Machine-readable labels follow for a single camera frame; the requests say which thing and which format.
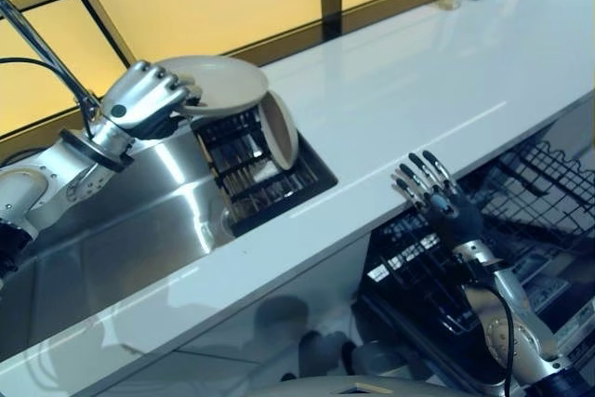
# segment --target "stainless steel sink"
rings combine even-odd
[[[27,248],[0,296],[0,361],[232,239],[190,129],[133,156],[130,168]]]

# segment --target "white countertop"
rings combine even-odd
[[[593,88],[593,5],[431,4],[265,67],[338,185],[6,360],[0,392],[72,395],[169,351],[396,215],[409,152],[460,174],[526,135]]]

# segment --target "black cable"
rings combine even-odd
[[[44,151],[46,148],[28,148],[22,151],[17,151],[10,154],[7,158],[0,162],[0,168],[10,165],[11,163],[18,162],[19,160],[34,155],[38,152]]]
[[[486,283],[474,283],[474,286],[484,288],[488,292],[492,293],[502,303],[504,307],[504,313],[506,313],[507,326],[509,327],[509,345],[506,358],[506,368],[504,375],[504,395],[510,397],[510,384],[512,382],[512,362],[514,361],[514,320],[512,319],[512,311],[508,302],[499,294],[499,292],[491,285]]]
[[[47,62],[43,62],[42,60],[34,60],[33,58],[20,58],[20,57],[12,57],[12,58],[0,58],[0,64],[9,64],[9,63],[25,63],[25,64],[33,64],[39,65],[40,67],[44,67],[48,70],[51,70],[54,74],[56,74],[59,79],[74,93],[76,92],[76,88],[71,84],[70,80],[62,74],[56,67]],[[89,125],[89,117],[86,113],[86,109],[83,104],[77,99],[77,105],[79,110],[81,111],[81,115],[83,116],[83,126],[85,127],[86,135],[89,139],[93,139],[93,133],[91,132],[91,127]]]

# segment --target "white cabinet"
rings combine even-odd
[[[244,380],[254,365],[171,352],[98,397],[219,397]]]
[[[304,334],[344,314],[358,289],[368,242],[369,234],[98,396],[241,393],[252,376],[268,375],[275,360],[295,356]]]

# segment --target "black drying rack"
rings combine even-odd
[[[593,284],[571,285],[541,272],[561,252],[595,256],[595,172],[531,138],[459,184],[482,210],[486,243],[514,265],[555,332],[593,298]],[[452,375],[468,374],[466,384],[458,381],[464,389],[471,390],[471,381],[495,386],[503,370],[484,347],[479,320],[460,290],[445,281],[452,266],[438,236],[409,209],[373,231],[361,301]]]
[[[197,126],[193,131],[227,202],[235,236],[337,184],[335,176],[301,135],[293,167],[283,170],[275,164],[256,106]]]

